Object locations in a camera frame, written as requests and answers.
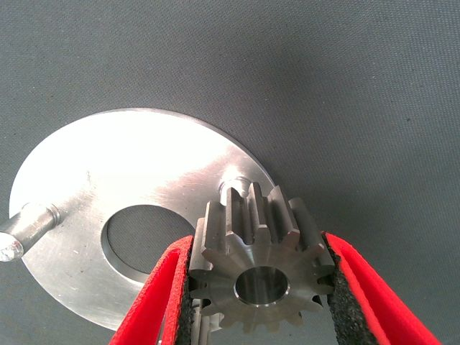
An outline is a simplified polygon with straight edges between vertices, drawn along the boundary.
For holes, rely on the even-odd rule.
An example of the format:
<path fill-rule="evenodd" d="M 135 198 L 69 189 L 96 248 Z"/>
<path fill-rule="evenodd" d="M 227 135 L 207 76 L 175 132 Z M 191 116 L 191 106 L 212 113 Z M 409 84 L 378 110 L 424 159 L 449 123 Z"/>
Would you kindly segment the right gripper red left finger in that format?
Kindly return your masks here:
<path fill-rule="evenodd" d="M 157 261 L 110 344 L 176 344 L 188 299 L 188 265 L 193 237 L 173 242 Z"/>

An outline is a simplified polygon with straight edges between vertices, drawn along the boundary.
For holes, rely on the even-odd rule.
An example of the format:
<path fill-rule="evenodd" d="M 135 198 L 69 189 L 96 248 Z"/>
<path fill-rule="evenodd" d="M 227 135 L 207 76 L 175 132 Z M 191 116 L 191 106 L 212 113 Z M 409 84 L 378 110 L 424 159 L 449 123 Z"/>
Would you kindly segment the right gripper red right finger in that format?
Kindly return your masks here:
<path fill-rule="evenodd" d="M 350 243 L 323 239 L 336 264 L 328 305 L 338 344 L 441 343 Z"/>

